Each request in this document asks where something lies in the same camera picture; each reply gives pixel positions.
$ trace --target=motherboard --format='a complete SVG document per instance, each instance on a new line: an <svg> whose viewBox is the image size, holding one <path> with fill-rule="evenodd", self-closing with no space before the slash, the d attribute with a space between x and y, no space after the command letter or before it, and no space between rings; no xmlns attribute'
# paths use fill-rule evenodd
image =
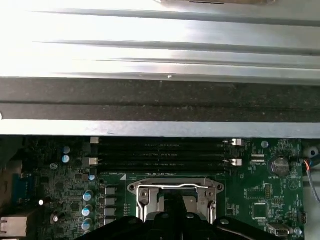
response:
<svg viewBox="0 0 320 240"><path fill-rule="evenodd" d="M175 190L188 212L209 223L227 216L282 240L303 240L301 154L299 139L30 136L10 162L3 214L7 221L21 211L35 219L37 227L26 226L22 237L74 240L124 216L145 221Z"/></svg>

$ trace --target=cable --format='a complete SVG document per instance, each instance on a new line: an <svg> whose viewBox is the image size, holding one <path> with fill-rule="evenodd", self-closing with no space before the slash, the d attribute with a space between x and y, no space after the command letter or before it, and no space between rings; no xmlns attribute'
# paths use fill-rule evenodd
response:
<svg viewBox="0 0 320 240"><path fill-rule="evenodd" d="M305 163L305 167L306 167L306 175L308 176L313 196L314 196L315 200L320 204L320 198L318 196L318 193L317 193L315 185L314 185L314 181L311 176L309 163L307 162L307 160L304 160L304 163Z"/></svg>
<svg viewBox="0 0 320 240"><path fill-rule="evenodd" d="M310 162L309 162L309 166L310 166L311 168L319 165L319 164L320 164L320 154L318 154L317 156L314 156L314 157L311 158L309 161L310 161Z"/></svg>

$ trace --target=red wire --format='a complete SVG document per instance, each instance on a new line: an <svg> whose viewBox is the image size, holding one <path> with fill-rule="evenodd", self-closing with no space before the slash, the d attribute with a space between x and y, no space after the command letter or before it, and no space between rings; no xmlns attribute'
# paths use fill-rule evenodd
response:
<svg viewBox="0 0 320 240"><path fill-rule="evenodd" d="M305 163L305 166L306 166L306 170L310 171L309 163L306 160L304 160L304 163Z"/></svg>

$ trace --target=capacitor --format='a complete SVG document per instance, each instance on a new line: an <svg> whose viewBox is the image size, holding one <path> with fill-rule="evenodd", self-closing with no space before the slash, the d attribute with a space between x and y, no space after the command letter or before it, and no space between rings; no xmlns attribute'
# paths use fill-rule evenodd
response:
<svg viewBox="0 0 320 240"><path fill-rule="evenodd" d="M286 177L290 174L289 160L283 156L277 156L270 161L271 172L279 177Z"/></svg>
<svg viewBox="0 0 320 240"><path fill-rule="evenodd" d="M52 221L54 223L57 223L59 221L61 221L61 219L63 219L66 215L63 212L60 213L53 213L52 214Z"/></svg>
<svg viewBox="0 0 320 240"><path fill-rule="evenodd" d="M89 175L88 178L89 178L90 181L94 181L96 179L96 176L95 175Z"/></svg>
<svg viewBox="0 0 320 240"><path fill-rule="evenodd" d="M51 202L51 197L47 196L45 198L40 199L38 204L39 204L39 206L43 206L43 205L48 204L50 202Z"/></svg>
<svg viewBox="0 0 320 240"><path fill-rule="evenodd" d="M89 202L94 198L94 192L91 191L91 190L85 191L85 193L83 194L82 198L86 202Z"/></svg>
<svg viewBox="0 0 320 240"><path fill-rule="evenodd" d="M71 148L69 146L65 146L62 151L64 154L69 154L71 152Z"/></svg>
<svg viewBox="0 0 320 240"><path fill-rule="evenodd" d="M84 217L88 217L93 212L93 210L94 207L92 205L86 205L84 209L82 209L81 213Z"/></svg>
<svg viewBox="0 0 320 240"><path fill-rule="evenodd" d="M69 157L69 155L64 155L64 156L62 157L62 162L63 162L64 164L69 163L69 162L70 162L70 157Z"/></svg>
<svg viewBox="0 0 320 240"><path fill-rule="evenodd" d="M91 218L86 218L84 222L81 225L82 230L84 231L90 231L90 229L93 227L94 222Z"/></svg>

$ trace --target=screw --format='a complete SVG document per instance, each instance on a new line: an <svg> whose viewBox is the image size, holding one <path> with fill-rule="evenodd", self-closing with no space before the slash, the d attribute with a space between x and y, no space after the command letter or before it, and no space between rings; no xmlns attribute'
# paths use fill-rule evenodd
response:
<svg viewBox="0 0 320 240"><path fill-rule="evenodd" d="M195 215L193 215L192 213L188 213L185 216L186 216L187 219L193 219L195 217Z"/></svg>
<svg viewBox="0 0 320 240"><path fill-rule="evenodd" d="M268 143L267 141L263 141L263 142L261 142L261 147L262 147L263 149L266 149L266 148L269 147L269 143Z"/></svg>
<svg viewBox="0 0 320 240"><path fill-rule="evenodd" d="M148 196L148 192L147 192L147 191L143 191L143 192L141 193L141 196L142 196L142 197Z"/></svg>
<svg viewBox="0 0 320 240"><path fill-rule="evenodd" d="M229 221L227 219L221 219L220 223L223 224L223 225L228 225Z"/></svg>
<svg viewBox="0 0 320 240"><path fill-rule="evenodd" d="M303 232L302 232L302 230L301 230L300 227L296 227L296 228L294 229L294 234L295 234L295 235L301 236L302 233L303 233Z"/></svg>
<svg viewBox="0 0 320 240"><path fill-rule="evenodd" d="M51 169L51 170L57 170L57 169L58 169L58 165L55 164L55 163L51 163L51 164L50 164L50 169Z"/></svg>
<svg viewBox="0 0 320 240"><path fill-rule="evenodd" d="M168 213L164 213L161 216L163 219L168 219L169 218L169 214Z"/></svg>

